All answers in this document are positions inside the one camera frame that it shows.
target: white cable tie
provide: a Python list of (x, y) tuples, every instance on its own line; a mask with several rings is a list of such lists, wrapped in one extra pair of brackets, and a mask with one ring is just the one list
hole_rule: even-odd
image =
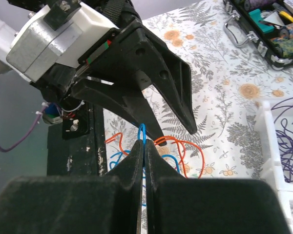
[(46, 102), (43, 102), (42, 106), (49, 107), (48, 103), (46, 103)]

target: floral tablecloth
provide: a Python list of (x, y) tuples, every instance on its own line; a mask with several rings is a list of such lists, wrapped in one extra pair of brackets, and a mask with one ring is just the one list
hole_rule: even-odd
[[(192, 101), (198, 132), (190, 135), (154, 87), (143, 91), (164, 135), (190, 140), (204, 151), (203, 178), (258, 178), (263, 162), (259, 135), (254, 131), (256, 100), (293, 96), (293, 67), (272, 69), (252, 45), (237, 49), (223, 31), (228, 18), (222, 0), (197, 3), (144, 21), (171, 51), (192, 68)], [(123, 148), (131, 149), (138, 129), (105, 110), (105, 136), (124, 133)], [(178, 156), (175, 144), (160, 149)], [(107, 160), (119, 151), (107, 145)], [(198, 177), (202, 159), (193, 148), (185, 157), (189, 177)], [(146, 210), (142, 212), (146, 232)]]

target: case handle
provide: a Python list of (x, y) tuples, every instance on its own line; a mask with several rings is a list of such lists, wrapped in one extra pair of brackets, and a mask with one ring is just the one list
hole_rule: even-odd
[(230, 14), (230, 17), (226, 20), (224, 24), (224, 31), (229, 37), (229, 39), (231, 40), (231, 42), (238, 48), (244, 46), (250, 41), (257, 42), (259, 38), (253, 31), (249, 31), (249, 33), (246, 35), (246, 38), (243, 41), (238, 42), (233, 32), (228, 29), (228, 25), (232, 20), (239, 20), (239, 19), (240, 19), (239, 13), (237, 13), (236, 10), (233, 10), (232, 13)]

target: black strap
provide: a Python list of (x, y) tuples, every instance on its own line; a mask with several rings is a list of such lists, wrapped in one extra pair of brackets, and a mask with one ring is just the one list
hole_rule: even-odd
[(109, 0), (102, 12), (115, 25), (118, 24), (126, 0)]

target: bolt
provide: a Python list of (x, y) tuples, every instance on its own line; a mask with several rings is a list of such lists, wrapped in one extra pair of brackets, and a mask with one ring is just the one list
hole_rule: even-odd
[(62, 1), (60, 4), (60, 8), (64, 11), (68, 11), (70, 9), (70, 5), (66, 1)]
[(31, 13), (29, 13), (28, 18), (31, 19), (35, 14), (36, 13), (32, 11)]
[(72, 126), (70, 126), (70, 131), (71, 132), (75, 132), (78, 130), (78, 124), (73, 124)]

